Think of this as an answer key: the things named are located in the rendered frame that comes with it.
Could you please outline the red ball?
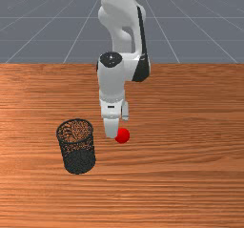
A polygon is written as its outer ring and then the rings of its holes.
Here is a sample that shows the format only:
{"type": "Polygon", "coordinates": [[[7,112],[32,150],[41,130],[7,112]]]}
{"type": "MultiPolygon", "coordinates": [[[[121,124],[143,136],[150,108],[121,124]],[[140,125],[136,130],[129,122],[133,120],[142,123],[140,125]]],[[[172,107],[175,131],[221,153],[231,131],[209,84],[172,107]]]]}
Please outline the red ball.
{"type": "Polygon", "coordinates": [[[119,128],[115,140],[120,143],[126,143],[130,139],[130,132],[126,128],[119,128]]]}

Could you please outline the dark mesh basket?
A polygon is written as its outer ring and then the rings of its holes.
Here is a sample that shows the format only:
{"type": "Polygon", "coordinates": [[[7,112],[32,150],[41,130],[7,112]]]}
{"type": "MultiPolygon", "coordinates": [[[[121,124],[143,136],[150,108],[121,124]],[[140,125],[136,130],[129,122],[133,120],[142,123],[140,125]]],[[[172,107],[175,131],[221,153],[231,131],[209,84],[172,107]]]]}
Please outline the dark mesh basket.
{"type": "Polygon", "coordinates": [[[56,137],[63,157],[64,167],[74,175],[85,174],[95,165],[92,124],[81,118],[60,124],[56,137]]]}

